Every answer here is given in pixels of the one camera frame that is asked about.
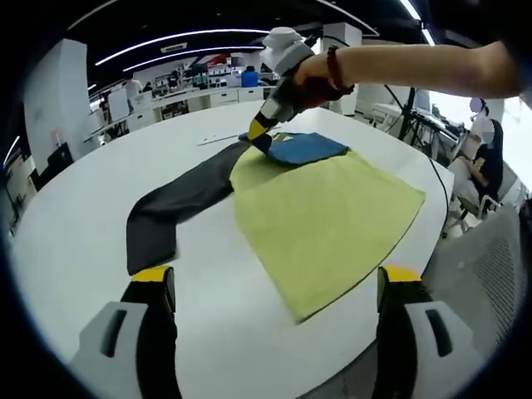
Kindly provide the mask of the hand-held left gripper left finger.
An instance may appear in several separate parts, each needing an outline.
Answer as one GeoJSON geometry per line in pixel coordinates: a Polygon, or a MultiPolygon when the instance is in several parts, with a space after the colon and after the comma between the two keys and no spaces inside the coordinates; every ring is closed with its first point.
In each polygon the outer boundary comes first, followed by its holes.
{"type": "Polygon", "coordinates": [[[177,338],[174,270],[148,268],[83,328],[70,367],[98,398],[181,398],[177,338]]]}

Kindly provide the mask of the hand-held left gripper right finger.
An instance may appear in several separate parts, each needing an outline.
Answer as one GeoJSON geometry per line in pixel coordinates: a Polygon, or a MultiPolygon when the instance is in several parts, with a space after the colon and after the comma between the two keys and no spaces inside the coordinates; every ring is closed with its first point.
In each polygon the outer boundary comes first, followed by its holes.
{"type": "Polygon", "coordinates": [[[378,269],[377,398],[452,398],[482,368],[472,330],[409,268],[378,269]]]}

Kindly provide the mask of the person's right hand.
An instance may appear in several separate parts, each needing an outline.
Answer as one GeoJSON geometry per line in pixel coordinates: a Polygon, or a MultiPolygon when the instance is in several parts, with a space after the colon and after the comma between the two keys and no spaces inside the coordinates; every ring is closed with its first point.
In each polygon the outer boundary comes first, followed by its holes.
{"type": "Polygon", "coordinates": [[[298,64],[288,84],[296,111],[337,101],[352,93],[354,85],[348,86],[343,79],[338,50],[338,47],[329,47],[326,53],[308,57],[298,64]]]}

